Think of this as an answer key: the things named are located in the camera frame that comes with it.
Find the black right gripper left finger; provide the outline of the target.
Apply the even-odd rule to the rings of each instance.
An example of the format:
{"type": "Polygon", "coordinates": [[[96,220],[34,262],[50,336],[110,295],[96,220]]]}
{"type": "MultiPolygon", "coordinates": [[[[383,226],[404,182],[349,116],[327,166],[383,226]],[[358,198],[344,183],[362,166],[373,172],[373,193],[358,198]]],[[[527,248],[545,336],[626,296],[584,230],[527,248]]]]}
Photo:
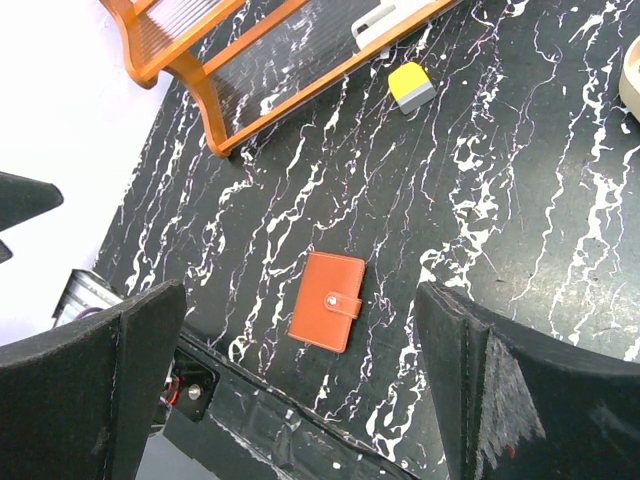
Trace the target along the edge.
{"type": "Polygon", "coordinates": [[[171,280],[2,346],[2,478],[134,478],[185,313],[171,280]]]}

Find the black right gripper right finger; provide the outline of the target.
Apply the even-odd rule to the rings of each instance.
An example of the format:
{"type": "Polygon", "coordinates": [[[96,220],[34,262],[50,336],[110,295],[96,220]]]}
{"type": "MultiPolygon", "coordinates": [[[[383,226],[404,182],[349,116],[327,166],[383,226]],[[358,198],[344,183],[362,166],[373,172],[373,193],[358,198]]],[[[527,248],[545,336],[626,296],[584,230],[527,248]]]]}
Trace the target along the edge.
{"type": "Polygon", "coordinates": [[[438,282],[415,321],[453,479],[635,479],[639,367],[572,346],[438,282]]]}

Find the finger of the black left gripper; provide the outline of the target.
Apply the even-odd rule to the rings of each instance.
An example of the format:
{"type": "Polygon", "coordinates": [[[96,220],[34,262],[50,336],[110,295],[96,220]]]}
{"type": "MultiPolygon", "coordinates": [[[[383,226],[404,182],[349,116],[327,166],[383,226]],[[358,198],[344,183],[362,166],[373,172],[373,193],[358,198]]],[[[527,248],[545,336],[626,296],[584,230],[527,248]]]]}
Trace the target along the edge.
{"type": "Polygon", "coordinates": [[[2,172],[0,230],[7,230],[48,212],[63,201],[62,193],[54,184],[2,172]]]}
{"type": "Polygon", "coordinates": [[[6,246],[6,244],[0,241],[0,264],[10,260],[13,256],[11,250],[6,246]]]}

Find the brown leather card holder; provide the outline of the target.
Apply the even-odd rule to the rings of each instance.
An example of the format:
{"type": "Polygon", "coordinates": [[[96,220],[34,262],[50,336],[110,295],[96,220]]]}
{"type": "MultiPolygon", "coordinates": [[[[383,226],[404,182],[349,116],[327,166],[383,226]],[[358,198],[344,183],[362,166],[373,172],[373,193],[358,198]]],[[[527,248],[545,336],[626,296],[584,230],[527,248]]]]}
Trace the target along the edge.
{"type": "Polygon", "coordinates": [[[359,292],[365,273],[362,259],[314,251],[309,254],[288,335],[335,353],[346,350],[351,326],[359,316],[359,292]]]}

